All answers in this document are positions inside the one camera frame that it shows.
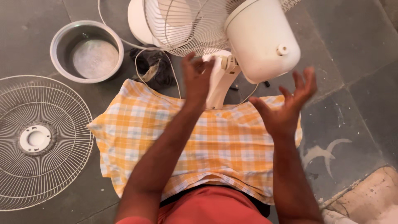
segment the fan grill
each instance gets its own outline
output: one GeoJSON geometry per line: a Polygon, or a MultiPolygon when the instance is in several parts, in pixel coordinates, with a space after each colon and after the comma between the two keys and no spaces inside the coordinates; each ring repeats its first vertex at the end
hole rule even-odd
{"type": "Polygon", "coordinates": [[[80,173],[93,146],[91,114],[68,86],[46,77],[0,79],[0,210],[34,206],[65,189],[80,173]],[[41,126],[50,144],[22,149],[21,134],[41,126]]]}
{"type": "MultiPolygon", "coordinates": [[[[224,22],[245,0],[144,0],[145,18],[160,46],[177,56],[228,47],[224,22]]],[[[284,12],[300,0],[279,0],[284,12]]]]}

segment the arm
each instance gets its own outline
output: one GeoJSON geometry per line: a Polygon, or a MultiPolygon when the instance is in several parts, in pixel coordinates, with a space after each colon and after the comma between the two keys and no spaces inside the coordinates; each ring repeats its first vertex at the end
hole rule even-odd
{"type": "Polygon", "coordinates": [[[166,126],[163,134],[149,147],[134,167],[124,188],[115,223],[130,216],[140,216],[158,222],[158,209],[163,188],[170,179],[199,116],[205,109],[210,74],[214,59],[191,62],[194,52],[182,61],[186,85],[186,102],[181,111],[166,126]]]}
{"type": "Polygon", "coordinates": [[[258,98],[249,99],[260,113],[265,128],[274,141],[273,191],[281,224],[323,223],[318,204],[305,178],[294,139],[300,110],[317,89],[313,68],[306,68],[304,77],[305,84],[301,75],[293,72],[296,84],[293,96],[287,89],[279,87],[285,97],[285,105],[279,110],[271,110],[258,98]]]}

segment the yellow checkered cloth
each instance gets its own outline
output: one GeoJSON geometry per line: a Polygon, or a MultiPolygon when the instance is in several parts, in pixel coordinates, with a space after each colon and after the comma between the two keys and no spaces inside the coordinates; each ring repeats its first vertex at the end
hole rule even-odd
{"type": "MultiPolygon", "coordinates": [[[[153,95],[144,84],[128,79],[107,110],[88,125],[101,152],[102,175],[112,179],[119,196],[134,166],[184,102],[157,95],[169,102],[153,95]]],[[[283,96],[261,99],[271,108],[284,101],[283,96]]],[[[297,146],[301,139],[299,121],[297,146]]],[[[231,110],[207,110],[193,129],[162,200],[200,184],[216,184],[273,204],[273,149],[273,140],[251,103],[231,110]]]]}

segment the fan cord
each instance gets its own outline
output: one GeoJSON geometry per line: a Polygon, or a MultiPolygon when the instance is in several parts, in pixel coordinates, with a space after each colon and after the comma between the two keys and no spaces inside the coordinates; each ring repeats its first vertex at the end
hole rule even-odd
{"type": "MultiPolygon", "coordinates": [[[[98,0],[98,13],[100,14],[99,17],[101,18],[102,23],[106,25],[104,19],[102,18],[102,14],[101,14],[101,0],[98,0]]],[[[138,49],[141,50],[141,51],[137,54],[137,56],[135,57],[135,60],[134,60],[135,70],[136,70],[137,76],[138,76],[138,77],[140,78],[140,80],[147,86],[148,90],[149,90],[153,95],[155,95],[156,97],[159,97],[159,98],[161,98],[161,99],[167,101],[168,103],[173,104],[172,102],[168,101],[167,99],[165,99],[165,98],[163,98],[163,97],[157,95],[157,94],[147,85],[147,83],[144,82],[144,80],[143,80],[142,77],[140,76],[140,73],[138,72],[138,67],[137,67],[137,58],[138,58],[138,56],[139,56],[143,51],[145,51],[145,50],[147,50],[147,51],[159,50],[159,51],[161,51],[163,54],[165,54],[165,55],[167,56],[167,59],[168,59],[169,62],[170,62],[170,66],[171,66],[171,68],[172,68],[173,75],[174,75],[174,78],[175,78],[176,83],[177,83],[178,95],[179,95],[179,98],[181,99],[181,92],[180,92],[180,89],[179,89],[179,84],[178,84],[178,80],[177,80],[177,77],[176,77],[176,73],[175,73],[174,68],[173,68],[173,65],[172,65],[172,61],[170,60],[170,57],[166,54],[166,52],[164,52],[163,49],[161,49],[161,48],[159,48],[159,47],[143,47],[143,46],[139,46],[139,45],[130,43],[130,42],[128,42],[128,41],[122,39],[121,37],[119,37],[119,38],[120,38],[120,40],[122,40],[125,44],[127,44],[127,45],[129,45],[129,46],[131,46],[131,47],[134,47],[134,48],[138,48],[138,49]]],[[[222,109],[212,109],[212,108],[210,108],[210,109],[206,109],[206,110],[230,110],[230,109],[234,109],[235,107],[237,107],[237,106],[241,105],[242,103],[244,103],[249,97],[251,97],[251,96],[253,95],[253,93],[256,91],[257,87],[258,87],[258,84],[257,84],[256,87],[254,88],[253,92],[252,92],[248,97],[246,97],[246,99],[244,99],[242,102],[240,102],[240,103],[237,104],[237,105],[234,105],[234,106],[228,107],[228,108],[222,108],[222,109]]]]}

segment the stainless steel bowl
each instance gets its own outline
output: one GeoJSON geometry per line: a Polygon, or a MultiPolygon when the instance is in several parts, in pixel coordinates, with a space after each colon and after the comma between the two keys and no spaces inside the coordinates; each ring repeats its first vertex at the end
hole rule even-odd
{"type": "Polygon", "coordinates": [[[50,47],[58,72],[78,83],[98,83],[110,78],[120,68],[123,55],[118,35],[106,25],[89,20],[64,26],[50,47]]]}

